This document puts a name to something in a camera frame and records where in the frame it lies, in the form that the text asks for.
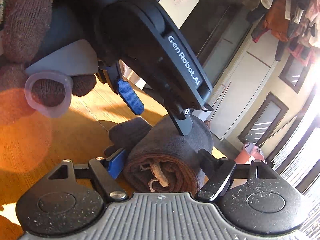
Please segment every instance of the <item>blue gripper pad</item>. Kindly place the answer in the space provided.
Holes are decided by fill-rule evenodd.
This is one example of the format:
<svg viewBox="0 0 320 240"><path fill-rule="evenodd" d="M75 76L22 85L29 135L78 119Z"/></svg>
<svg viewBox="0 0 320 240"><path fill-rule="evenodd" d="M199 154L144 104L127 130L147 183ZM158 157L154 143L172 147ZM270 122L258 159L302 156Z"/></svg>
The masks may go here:
<svg viewBox="0 0 320 240"><path fill-rule="evenodd" d="M117 85L117 93L121 96L127 106L129 106L131 111L136 115L142 114L144 105L129 82L119 79Z"/></svg>
<svg viewBox="0 0 320 240"><path fill-rule="evenodd" d="M123 170L125 161L127 160L129 152L125 149L120 148L115 153L113 153L110 157L106 159L108 162L108 172L113 179L116 179L120 172Z"/></svg>

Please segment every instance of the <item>brown towel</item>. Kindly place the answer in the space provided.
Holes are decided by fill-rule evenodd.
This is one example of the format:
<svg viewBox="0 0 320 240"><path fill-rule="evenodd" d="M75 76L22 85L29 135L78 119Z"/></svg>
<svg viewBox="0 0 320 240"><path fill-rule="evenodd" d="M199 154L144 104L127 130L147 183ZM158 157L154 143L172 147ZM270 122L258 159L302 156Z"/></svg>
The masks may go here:
<svg viewBox="0 0 320 240"><path fill-rule="evenodd" d="M201 148L212 152L213 140L204 122L193 115L191 119L191 132L181 136L166 115L132 149L124 176L139 192L191 192L194 195L203 186L205 175L197 152Z"/></svg>

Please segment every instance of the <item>wooden floor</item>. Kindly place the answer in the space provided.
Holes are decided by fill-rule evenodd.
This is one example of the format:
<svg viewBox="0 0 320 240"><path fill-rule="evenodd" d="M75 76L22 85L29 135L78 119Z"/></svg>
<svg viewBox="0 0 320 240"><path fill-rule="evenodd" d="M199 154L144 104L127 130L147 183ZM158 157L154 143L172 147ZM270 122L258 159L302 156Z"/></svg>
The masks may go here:
<svg viewBox="0 0 320 240"><path fill-rule="evenodd" d="M167 114L138 88L136 93L145 105L141 116L151 125ZM122 99L98 81L88 95L73 97L68 112L60 118L49 119L36 112L0 126L0 239L15 240L22 234L15 203L24 192L63 159L77 164L103 156L103 150L112 144L110 128L133 117ZM223 156L217 150L214 155ZM118 182L130 190L123 178Z"/></svg>

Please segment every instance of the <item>metal screw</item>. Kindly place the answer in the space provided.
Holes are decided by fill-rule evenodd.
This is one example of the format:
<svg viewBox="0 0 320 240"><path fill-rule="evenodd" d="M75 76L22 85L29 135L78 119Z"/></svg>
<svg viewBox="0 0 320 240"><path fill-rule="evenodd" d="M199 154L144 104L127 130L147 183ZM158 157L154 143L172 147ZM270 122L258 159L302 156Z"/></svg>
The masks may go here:
<svg viewBox="0 0 320 240"><path fill-rule="evenodd" d="M110 193L110 197L115 200L123 200L125 199L127 194L123 191L113 191Z"/></svg>

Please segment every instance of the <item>silicone cup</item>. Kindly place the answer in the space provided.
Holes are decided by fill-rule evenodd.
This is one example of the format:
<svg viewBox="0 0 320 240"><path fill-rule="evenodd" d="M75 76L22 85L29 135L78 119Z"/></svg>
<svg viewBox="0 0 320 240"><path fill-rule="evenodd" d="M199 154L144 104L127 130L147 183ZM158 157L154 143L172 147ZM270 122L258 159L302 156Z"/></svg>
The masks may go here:
<svg viewBox="0 0 320 240"><path fill-rule="evenodd" d="M63 84L65 89L65 98L62 101L62 103L55 107L47 107L44 105L41 105L34 101L32 98L32 87L34 83L39 79L51 79L57 82L60 82ZM69 108L71 104L71 92L73 87L73 80L71 77L65 75L64 73L61 73L59 71L55 70L46 70L42 72L38 72L35 74L32 74L26 81L25 87L24 87L24 94L26 96L28 104L35 110L39 111L42 115L47 117L59 117L63 115Z"/></svg>
<svg viewBox="0 0 320 240"><path fill-rule="evenodd" d="M270 9L271 8L272 2L273 2L273 0L261 0L262 5L266 9Z"/></svg>

